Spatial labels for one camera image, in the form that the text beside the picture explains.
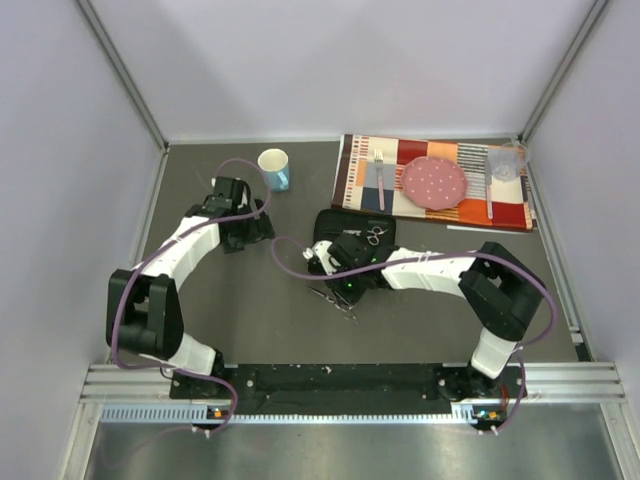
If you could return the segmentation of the pink polka dot plate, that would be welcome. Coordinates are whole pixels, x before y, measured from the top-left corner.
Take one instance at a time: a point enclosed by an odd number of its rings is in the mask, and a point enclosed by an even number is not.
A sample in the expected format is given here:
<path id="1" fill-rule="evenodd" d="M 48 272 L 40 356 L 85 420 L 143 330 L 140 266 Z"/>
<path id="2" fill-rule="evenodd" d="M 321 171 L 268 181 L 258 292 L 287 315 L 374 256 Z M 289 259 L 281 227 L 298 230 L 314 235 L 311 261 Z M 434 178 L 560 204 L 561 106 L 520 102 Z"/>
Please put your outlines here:
<path id="1" fill-rule="evenodd" d="M 456 207 L 466 198 L 468 180 L 455 162 L 442 157 L 421 156 L 408 163 L 400 177 L 405 196 L 426 210 Z"/>

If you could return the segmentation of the clear plastic cup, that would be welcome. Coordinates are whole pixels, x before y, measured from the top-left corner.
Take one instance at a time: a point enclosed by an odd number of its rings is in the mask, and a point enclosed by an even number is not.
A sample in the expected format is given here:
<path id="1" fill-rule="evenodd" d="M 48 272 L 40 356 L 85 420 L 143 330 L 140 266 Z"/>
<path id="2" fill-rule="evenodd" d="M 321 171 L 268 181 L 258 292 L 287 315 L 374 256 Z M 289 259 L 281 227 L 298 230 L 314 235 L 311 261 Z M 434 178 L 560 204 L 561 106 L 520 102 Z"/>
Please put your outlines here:
<path id="1" fill-rule="evenodd" d="M 518 140 L 511 140 L 488 153 L 492 175 L 500 181 L 511 181 L 521 175 L 530 158 L 528 148 Z"/>

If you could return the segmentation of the colourful patterned placemat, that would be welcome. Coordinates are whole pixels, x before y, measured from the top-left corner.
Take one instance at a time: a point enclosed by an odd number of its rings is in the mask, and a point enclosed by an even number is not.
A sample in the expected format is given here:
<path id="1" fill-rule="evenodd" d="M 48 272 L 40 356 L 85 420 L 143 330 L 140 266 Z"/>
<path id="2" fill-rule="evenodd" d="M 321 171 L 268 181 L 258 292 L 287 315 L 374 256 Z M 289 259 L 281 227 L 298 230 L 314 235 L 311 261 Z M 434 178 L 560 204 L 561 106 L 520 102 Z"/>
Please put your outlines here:
<path id="1" fill-rule="evenodd" d="M 536 228 L 528 175 L 501 180 L 489 162 L 505 146 L 345 134 L 332 205 L 463 226 Z"/>

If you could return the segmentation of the silver thinning scissors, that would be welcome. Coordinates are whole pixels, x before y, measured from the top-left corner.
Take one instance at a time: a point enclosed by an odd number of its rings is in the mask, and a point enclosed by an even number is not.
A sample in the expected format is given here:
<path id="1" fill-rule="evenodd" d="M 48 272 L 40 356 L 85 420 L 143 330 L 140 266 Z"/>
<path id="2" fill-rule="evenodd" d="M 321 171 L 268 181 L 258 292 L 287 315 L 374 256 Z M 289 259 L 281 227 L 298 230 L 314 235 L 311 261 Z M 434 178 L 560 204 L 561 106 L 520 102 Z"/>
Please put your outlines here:
<path id="1" fill-rule="evenodd" d="M 357 317 L 354 313 L 354 306 L 348 304 L 344 299 L 341 299 L 339 296 L 329 295 L 311 286 L 307 286 L 307 289 L 339 310 L 344 319 L 357 322 Z"/>

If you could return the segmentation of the silver straight scissors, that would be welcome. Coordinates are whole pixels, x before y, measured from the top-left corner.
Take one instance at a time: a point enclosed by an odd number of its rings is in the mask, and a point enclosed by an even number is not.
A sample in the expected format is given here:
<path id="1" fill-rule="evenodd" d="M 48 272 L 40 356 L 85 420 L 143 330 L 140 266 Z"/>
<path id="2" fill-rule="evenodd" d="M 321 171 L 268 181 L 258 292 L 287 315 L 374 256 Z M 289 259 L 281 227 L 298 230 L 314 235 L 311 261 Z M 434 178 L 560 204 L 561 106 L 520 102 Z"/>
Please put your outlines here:
<path id="1" fill-rule="evenodd" d="M 380 226 L 374 226 L 369 228 L 368 230 L 356 230 L 356 229 L 344 229 L 344 234 L 349 234 L 356 236 L 358 238 L 363 238 L 369 245 L 371 246 L 379 246 L 385 240 L 385 235 L 389 232 L 388 229 L 382 228 Z"/>

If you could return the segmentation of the pink handled fork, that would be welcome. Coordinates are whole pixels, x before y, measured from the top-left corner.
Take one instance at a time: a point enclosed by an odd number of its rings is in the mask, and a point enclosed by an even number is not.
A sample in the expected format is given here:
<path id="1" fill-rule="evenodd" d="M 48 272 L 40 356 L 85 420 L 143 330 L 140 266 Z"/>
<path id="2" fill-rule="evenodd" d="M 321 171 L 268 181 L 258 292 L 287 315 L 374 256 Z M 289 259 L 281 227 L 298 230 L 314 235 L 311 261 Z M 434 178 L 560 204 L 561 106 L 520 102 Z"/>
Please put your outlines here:
<path id="1" fill-rule="evenodd" d="M 384 192 L 384 157 L 380 149 L 375 149 L 373 153 L 374 164 L 376 169 L 377 190 L 379 209 L 385 211 L 385 192 Z"/>

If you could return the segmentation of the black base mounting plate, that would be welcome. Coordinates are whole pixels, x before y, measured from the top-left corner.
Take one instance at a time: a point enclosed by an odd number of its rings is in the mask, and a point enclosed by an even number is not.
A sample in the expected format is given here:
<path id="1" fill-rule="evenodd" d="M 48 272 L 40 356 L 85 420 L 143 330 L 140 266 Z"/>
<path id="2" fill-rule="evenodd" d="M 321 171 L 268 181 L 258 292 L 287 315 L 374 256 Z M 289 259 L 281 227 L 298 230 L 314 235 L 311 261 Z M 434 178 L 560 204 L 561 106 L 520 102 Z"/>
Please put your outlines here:
<path id="1" fill-rule="evenodd" d="M 240 414 L 443 413 L 451 402 L 502 404 L 526 390 L 517 365 L 496 380 L 439 363 L 240 364 L 221 378 L 236 390 Z"/>

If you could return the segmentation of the black zip tool case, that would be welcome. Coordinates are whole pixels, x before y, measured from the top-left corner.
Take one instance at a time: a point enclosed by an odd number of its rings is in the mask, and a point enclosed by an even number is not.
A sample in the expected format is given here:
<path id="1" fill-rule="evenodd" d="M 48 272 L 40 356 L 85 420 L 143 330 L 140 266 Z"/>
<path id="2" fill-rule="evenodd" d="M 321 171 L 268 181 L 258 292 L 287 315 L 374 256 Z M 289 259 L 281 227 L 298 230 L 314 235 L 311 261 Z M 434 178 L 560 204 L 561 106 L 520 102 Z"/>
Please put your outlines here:
<path id="1" fill-rule="evenodd" d="M 314 247 L 320 247 L 316 260 L 309 261 L 309 272 L 332 275 L 389 259 L 395 247 L 396 221 L 391 217 L 325 209 L 316 217 Z M 326 281 L 336 297 L 355 305 L 369 289 L 388 288 L 378 271 L 359 273 Z"/>

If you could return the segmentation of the pink handled knife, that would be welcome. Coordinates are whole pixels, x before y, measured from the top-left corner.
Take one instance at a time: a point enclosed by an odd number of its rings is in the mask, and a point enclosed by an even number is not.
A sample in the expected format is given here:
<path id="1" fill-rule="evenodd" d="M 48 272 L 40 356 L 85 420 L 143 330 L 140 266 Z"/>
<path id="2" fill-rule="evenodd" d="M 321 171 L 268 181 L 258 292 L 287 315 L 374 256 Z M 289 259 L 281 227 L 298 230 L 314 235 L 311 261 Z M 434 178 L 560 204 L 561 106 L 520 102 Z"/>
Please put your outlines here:
<path id="1" fill-rule="evenodd" d="M 489 160 L 485 160 L 484 164 L 484 179 L 485 179 L 485 201 L 486 211 L 489 220 L 493 220 L 493 202 L 492 202 L 492 172 Z"/>

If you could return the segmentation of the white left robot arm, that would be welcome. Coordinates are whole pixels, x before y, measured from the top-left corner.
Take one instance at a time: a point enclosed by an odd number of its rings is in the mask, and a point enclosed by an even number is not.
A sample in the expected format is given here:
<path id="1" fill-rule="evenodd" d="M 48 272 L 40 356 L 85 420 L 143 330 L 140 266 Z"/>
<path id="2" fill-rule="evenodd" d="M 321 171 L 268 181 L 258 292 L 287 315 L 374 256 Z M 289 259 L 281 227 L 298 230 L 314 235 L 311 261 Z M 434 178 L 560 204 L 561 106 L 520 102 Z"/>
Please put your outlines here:
<path id="1" fill-rule="evenodd" d="M 179 290 L 206 255 L 220 247 L 236 253 L 273 239 L 265 202 L 247 182 L 212 180 L 213 192 L 192 206 L 174 233 L 136 267 L 118 269 L 108 283 L 106 342 L 154 364 L 192 373 L 205 396 L 226 387 L 223 355 L 185 331 Z"/>

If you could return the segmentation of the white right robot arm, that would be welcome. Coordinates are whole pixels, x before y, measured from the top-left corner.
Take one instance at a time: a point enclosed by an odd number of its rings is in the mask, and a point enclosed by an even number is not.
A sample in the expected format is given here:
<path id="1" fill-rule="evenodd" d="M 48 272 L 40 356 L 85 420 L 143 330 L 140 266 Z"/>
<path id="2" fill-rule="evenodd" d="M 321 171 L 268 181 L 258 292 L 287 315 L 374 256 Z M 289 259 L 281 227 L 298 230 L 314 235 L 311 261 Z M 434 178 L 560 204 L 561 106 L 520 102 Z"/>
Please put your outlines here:
<path id="1" fill-rule="evenodd" d="M 522 341 L 546 286 L 501 244 L 486 242 L 460 255 L 373 246 L 342 234 L 304 250 L 311 275 L 322 277 L 341 307 L 356 305 L 370 290 L 424 290 L 467 301 L 482 325 L 466 380 L 487 396 Z"/>

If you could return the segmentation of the blue ceramic mug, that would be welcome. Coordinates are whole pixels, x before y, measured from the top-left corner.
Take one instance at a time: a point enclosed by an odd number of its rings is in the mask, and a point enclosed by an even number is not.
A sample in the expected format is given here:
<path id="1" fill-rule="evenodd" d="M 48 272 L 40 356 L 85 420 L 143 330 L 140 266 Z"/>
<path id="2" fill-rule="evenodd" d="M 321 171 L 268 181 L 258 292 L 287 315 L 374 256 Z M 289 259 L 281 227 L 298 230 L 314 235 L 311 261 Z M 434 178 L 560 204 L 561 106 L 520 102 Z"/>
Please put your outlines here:
<path id="1" fill-rule="evenodd" d="M 271 148 L 263 151 L 257 159 L 257 165 L 274 192 L 284 192 L 290 188 L 289 156 L 283 150 Z"/>

